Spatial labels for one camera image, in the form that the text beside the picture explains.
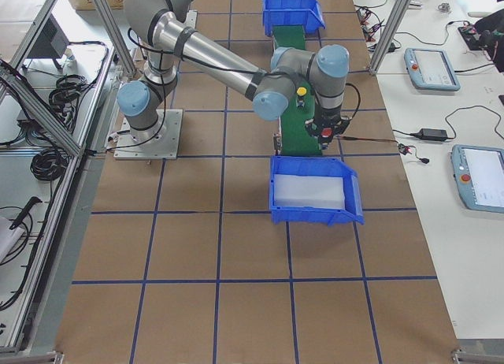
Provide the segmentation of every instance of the empty blue bin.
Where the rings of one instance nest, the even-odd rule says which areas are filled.
[[[302,25],[305,33],[325,28],[317,0],[262,0],[262,24],[268,36],[276,25]]]
[[[275,201],[275,175],[329,176],[343,178],[344,209],[311,206],[281,206]],[[357,221],[364,224],[357,173],[336,158],[271,157],[269,209],[274,223],[320,222],[327,225]]]

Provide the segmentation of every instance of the yellow button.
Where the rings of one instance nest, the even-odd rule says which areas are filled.
[[[297,92],[296,92],[296,93],[298,94],[298,96],[304,96],[304,95],[306,95],[306,92],[308,92],[308,91],[306,90],[306,88],[304,88],[304,87],[300,87],[300,88],[298,88],[298,90],[297,90]]]

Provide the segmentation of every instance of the tablet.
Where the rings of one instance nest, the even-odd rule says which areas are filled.
[[[404,61],[416,88],[458,91],[460,84],[444,50],[406,49]]]
[[[504,150],[455,145],[451,162],[458,194],[473,210],[504,213]]]

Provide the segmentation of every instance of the white table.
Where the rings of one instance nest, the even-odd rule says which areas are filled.
[[[354,0],[373,6],[383,0]],[[374,9],[383,19],[395,0]],[[441,13],[437,5],[450,3],[452,13]],[[410,9],[400,32],[411,32],[428,42],[442,42],[448,21],[470,20],[455,0],[424,0],[423,9]],[[504,116],[498,95],[504,94],[504,78],[491,66],[469,76],[459,75],[461,90],[442,93],[418,91],[406,75],[403,54],[407,47],[439,48],[447,52],[455,69],[469,69],[488,63],[483,53],[468,53],[465,44],[450,26],[443,46],[419,43],[407,35],[397,35],[402,49],[388,54],[378,71],[378,81],[393,128],[417,132],[420,128],[442,128],[452,136],[444,117],[463,106],[481,104]],[[504,338],[504,214],[467,210],[458,196],[451,168],[451,147],[456,144],[504,147],[494,132],[498,118],[483,109],[460,111],[450,118],[458,137],[450,143],[428,143],[397,134],[404,144],[413,144],[428,165],[412,155],[402,157],[413,197],[431,251],[447,309],[458,339]],[[504,124],[498,129],[504,134]]]

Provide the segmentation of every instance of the tiled floor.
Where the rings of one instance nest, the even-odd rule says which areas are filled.
[[[363,100],[348,135],[391,138],[351,0],[320,0]],[[268,66],[261,0],[197,0],[198,27]],[[274,225],[276,123],[180,66],[174,162],[106,159],[57,349],[69,364],[448,364],[457,341],[401,160],[388,143],[334,142],[358,171],[365,225]],[[346,93],[350,112],[355,93]]]

